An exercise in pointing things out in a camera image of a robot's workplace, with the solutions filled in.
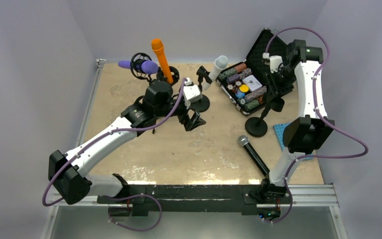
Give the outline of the black clip stand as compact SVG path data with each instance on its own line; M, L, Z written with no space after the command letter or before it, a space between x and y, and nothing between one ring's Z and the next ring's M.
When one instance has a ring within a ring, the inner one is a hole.
M272 93L267 92L262 96L256 98L258 105L264 105L264 109L259 117L251 117L245 122L245 130L248 134L254 137L262 137L268 131L268 125L265 121L265 117L270 110L275 112L281 112L283 110L285 101L283 96L286 93Z
M198 76L197 87L201 97L191 103L191 109L202 113L207 111L210 106L210 100L206 95L203 94L203 92L208 90L208 88L211 86L212 79L209 77L210 72L207 71L203 66L198 68L196 74Z

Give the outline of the black silver-mesh microphone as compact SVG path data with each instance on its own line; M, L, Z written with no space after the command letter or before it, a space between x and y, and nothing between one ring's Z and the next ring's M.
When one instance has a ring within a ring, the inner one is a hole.
M246 135L241 135L238 137L238 143L241 147L243 147L246 150L246 152L254 161L254 163L256 164L260 172L263 174L263 176L268 177L270 170L266 163L262 160L260 155L257 153L255 148L250 143L249 138Z

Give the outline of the white microphone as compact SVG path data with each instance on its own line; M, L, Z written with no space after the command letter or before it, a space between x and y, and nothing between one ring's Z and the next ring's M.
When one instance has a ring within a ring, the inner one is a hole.
M217 57L214 61L214 65L210 73L208 74L209 80L206 80L204 83L202 83L202 90L206 91L209 89L213 81L216 80L218 75L227 68L228 65L228 58L225 55L220 55Z

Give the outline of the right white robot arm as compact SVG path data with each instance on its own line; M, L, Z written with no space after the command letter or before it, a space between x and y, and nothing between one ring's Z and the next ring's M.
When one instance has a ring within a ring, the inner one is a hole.
M260 198L267 203L287 193L286 184L298 165L318 150L333 131L329 124L317 115L327 116L322 99L321 77L316 70L323 63L323 51L318 47L309 47L304 40L294 40L286 47L286 61L281 56L270 56L267 64L270 73L264 75L268 84L267 106L280 112L284 106L282 97L297 84L298 113L284 130L285 148L274 168L262 181Z

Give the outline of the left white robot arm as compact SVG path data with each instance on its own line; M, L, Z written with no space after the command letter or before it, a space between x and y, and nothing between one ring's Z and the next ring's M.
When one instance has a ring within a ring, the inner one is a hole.
M180 81L177 96L166 81L154 81L132 105L107 128L74 149L49 156L48 177L68 205L87 196L107 196L121 204L128 199L129 185L119 174L91 175L90 171L123 144L154 130L170 117L177 117L186 131L204 125L194 105L202 99L200 87L189 78Z

